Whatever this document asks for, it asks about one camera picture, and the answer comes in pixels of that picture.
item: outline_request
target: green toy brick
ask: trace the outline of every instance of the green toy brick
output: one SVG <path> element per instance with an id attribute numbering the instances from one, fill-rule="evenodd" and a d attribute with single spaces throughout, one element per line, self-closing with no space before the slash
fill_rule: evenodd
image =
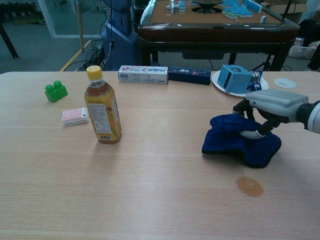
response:
<path id="1" fill-rule="evenodd" d="M 49 84 L 45 86 L 44 93 L 48 100 L 53 103 L 68 95 L 66 87 L 58 80 L 54 81 L 53 85 Z"/>

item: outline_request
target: plastic bottle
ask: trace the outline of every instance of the plastic bottle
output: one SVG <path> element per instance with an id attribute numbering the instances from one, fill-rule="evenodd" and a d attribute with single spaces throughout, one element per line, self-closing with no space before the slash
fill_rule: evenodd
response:
<path id="1" fill-rule="evenodd" d="M 115 144 L 121 136 L 121 124 L 114 89 L 102 78 L 99 66 L 86 69 L 89 86 L 84 100 L 98 141 Z"/>

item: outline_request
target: gray floor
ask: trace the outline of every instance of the gray floor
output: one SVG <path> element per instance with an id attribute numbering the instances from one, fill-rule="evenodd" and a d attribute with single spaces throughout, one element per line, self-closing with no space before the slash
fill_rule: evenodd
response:
<path id="1" fill-rule="evenodd" d="M 47 26 L 35 24 L 14 25 L 13 22 L 4 22 L 19 59 L 13 59 L 4 41 L 0 38 L 0 74 L 12 71 L 59 71 L 65 63 L 80 49 L 79 39 L 52 39 Z M 74 62 L 86 58 L 90 46 L 81 53 Z M 228 63 L 229 54 L 222 60 L 212 60 L 213 70 L 221 69 L 222 64 Z M 238 54 L 236 64 L 246 69 L 253 69 L 267 58 L 263 53 Z M 310 60 L 287 57 L 286 66 L 293 71 L 303 71 Z M 160 52 L 159 63 L 162 66 L 181 66 L 211 70 L 208 60 L 186 60 L 180 53 Z M 74 71 L 83 64 L 70 66 L 67 71 Z"/>

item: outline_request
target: navy blue cloth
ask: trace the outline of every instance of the navy blue cloth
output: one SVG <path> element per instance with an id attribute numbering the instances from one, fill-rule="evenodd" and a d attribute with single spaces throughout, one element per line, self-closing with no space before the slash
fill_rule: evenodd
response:
<path id="1" fill-rule="evenodd" d="M 266 167 L 281 147 L 278 136 L 269 132 L 260 139 L 241 136 L 242 131 L 256 131 L 260 123 L 237 114 L 220 115 L 210 120 L 210 129 L 202 146 L 204 154 L 230 153 L 252 168 Z"/>

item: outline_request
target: navy box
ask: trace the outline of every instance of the navy box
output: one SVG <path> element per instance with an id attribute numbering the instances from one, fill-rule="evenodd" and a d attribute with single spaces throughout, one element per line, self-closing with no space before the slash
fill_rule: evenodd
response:
<path id="1" fill-rule="evenodd" d="M 211 71 L 194 68 L 172 66 L 168 71 L 169 80 L 185 83 L 209 85 L 210 77 Z"/>

